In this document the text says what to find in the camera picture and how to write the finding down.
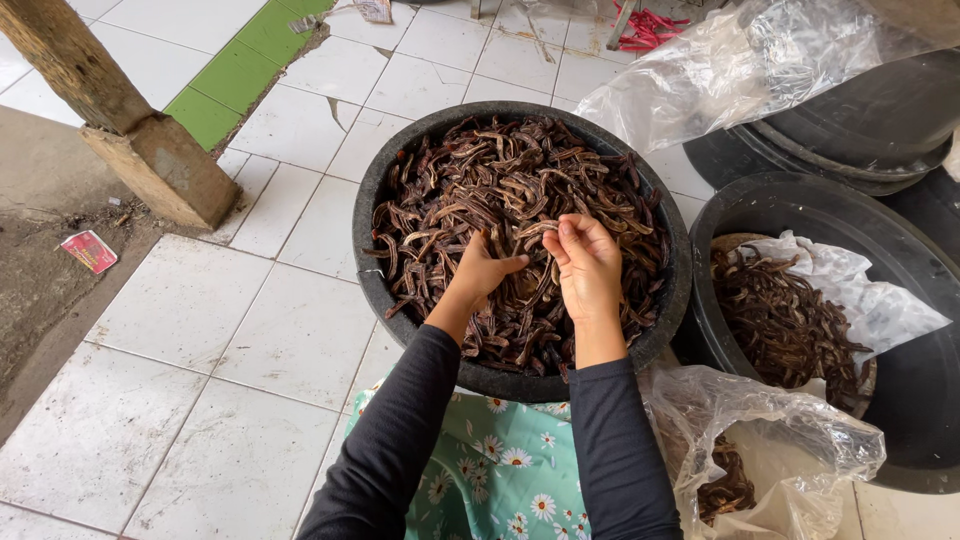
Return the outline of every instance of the black tub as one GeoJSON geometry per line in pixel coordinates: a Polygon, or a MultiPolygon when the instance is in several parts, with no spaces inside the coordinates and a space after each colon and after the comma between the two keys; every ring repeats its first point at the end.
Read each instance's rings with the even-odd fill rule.
{"type": "MultiPolygon", "coordinates": [[[[490,118],[494,114],[507,121],[521,120],[530,114],[559,118],[572,133],[585,140],[601,155],[623,155],[631,152],[626,143],[579,116],[542,105],[515,101],[485,101],[440,110],[407,126],[387,141],[367,169],[357,193],[353,208],[353,250],[357,261],[357,278],[367,300],[387,331],[404,347],[410,343],[417,325],[405,311],[391,319],[384,319],[384,311],[396,300],[381,274],[385,270],[381,261],[368,257],[361,251],[363,248],[373,247],[371,219],[373,209],[380,203],[383,195],[383,180],[387,171],[396,163],[396,153],[400,150],[416,152],[423,135],[443,135],[468,116],[490,118]]],[[[660,290],[656,299],[660,304],[660,316],[657,323],[630,348],[630,356],[639,369],[649,364],[669,344],[684,317],[690,292],[690,244],[680,211],[660,178],[644,160],[637,160],[636,169],[642,180],[640,190],[644,196],[648,196],[653,189],[663,193],[663,200],[657,207],[656,214],[672,240],[670,263],[663,270],[666,286],[660,290]]],[[[560,376],[525,377],[472,362],[461,362],[457,382],[467,390],[486,396],[524,403],[562,402],[570,398],[569,388],[560,376]]]]}
{"type": "MultiPolygon", "coordinates": [[[[713,294],[710,241],[726,233],[778,236],[787,229],[868,257],[871,280],[904,286],[960,321],[960,268],[902,217],[836,182],[760,174],[720,190],[693,225],[690,305],[673,341],[682,362],[760,380],[713,294]]],[[[888,457],[873,483],[917,493],[960,491],[958,352],[960,326],[954,322],[877,357],[876,393],[863,419],[883,430],[888,457]]]]}

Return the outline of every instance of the green floral skirt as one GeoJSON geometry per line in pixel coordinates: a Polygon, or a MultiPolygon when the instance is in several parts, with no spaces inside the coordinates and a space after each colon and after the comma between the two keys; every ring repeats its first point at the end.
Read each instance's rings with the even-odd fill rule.
{"type": "MultiPolygon", "coordinates": [[[[347,433],[380,382],[357,395],[347,433]]],[[[406,538],[589,539],[570,403],[524,405],[454,392],[407,513],[406,538]]]]}

